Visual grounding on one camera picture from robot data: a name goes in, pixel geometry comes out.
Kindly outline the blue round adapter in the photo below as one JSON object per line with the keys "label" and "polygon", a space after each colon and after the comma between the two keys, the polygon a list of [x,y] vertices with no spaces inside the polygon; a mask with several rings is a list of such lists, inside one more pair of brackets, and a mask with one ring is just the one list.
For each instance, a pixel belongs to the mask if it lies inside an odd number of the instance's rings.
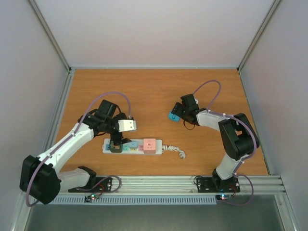
{"label": "blue round adapter", "polygon": [[168,114],[168,119],[174,122],[179,122],[180,121],[180,117],[173,114],[171,111]]}

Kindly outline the dark green cube adapter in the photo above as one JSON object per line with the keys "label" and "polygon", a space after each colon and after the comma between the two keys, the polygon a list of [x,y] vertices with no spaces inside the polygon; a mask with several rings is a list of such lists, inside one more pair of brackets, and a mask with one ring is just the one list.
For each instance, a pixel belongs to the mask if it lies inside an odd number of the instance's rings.
{"label": "dark green cube adapter", "polygon": [[109,142],[109,151],[111,153],[122,153],[123,145],[122,144],[115,145],[113,141],[110,141]]}

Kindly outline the pink cube adapter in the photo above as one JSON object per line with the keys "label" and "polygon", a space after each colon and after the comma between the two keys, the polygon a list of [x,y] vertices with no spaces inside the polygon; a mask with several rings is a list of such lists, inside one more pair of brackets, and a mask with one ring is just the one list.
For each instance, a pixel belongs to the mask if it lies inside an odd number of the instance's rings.
{"label": "pink cube adapter", "polygon": [[144,154],[155,154],[156,139],[143,139],[143,152]]}

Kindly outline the white power strip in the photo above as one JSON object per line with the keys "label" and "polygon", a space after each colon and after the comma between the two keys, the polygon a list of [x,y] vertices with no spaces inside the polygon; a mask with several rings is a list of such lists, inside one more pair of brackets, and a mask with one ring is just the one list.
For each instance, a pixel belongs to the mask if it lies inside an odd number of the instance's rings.
{"label": "white power strip", "polygon": [[143,139],[132,139],[131,142],[122,144],[120,148],[113,151],[110,150],[110,139],[104,139],[102,145],[103,154],[119,154],[119,155],[161,155],[162,140],[155,140],[155,153],[145,153],[143,150]]}

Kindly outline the light blue small charger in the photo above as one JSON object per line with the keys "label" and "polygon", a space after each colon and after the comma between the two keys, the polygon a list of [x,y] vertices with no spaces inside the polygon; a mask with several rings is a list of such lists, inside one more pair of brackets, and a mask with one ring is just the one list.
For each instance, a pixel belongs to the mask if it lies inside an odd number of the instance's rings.
{"label": "light blue small charger", "polygon": [[128,144],[129,148],[131,150],[137,149],[138,148],[138,142],[137,141],[132,141]]}

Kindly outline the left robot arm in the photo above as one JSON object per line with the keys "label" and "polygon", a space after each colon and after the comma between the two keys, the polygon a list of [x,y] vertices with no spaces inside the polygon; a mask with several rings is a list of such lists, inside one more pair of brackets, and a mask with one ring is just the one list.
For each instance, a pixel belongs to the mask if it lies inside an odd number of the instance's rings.
{"label": "left robot arm", "polygon": [[61,173],[65,163],[86,143],[97,136],[109,134],[113,145],[130,142],[123,132],[134,131],[137,123],[123,112],[117,115],[119,106],[103,100],[97,109],[87,110],[60,141],[37,157],[29,155],[22,163],[19,188],[26,193],[26,204],[32,206],[33,197],[43,204],[50,203],[59,192],[78,190],[91,192],[100,182],[95,171],[79,166],[73,171]]}

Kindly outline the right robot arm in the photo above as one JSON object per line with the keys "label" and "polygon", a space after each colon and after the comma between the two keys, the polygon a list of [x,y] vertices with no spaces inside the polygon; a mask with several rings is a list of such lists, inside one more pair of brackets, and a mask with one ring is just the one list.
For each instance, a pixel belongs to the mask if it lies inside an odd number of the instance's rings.
{"label": "right robot arm", "polygon": [[202,126],[220,132],[225,155],[220,164],[213,170],[212,176],[202,180],[201,190],[227,192],[235,185],[236,171],[240,165],[253,156],[259,147],[259,139],[247,116],[243,113],[227,115],[200,108],[192,94],[182,96],[170,112],[171,117],[180,118],[184,123]]}

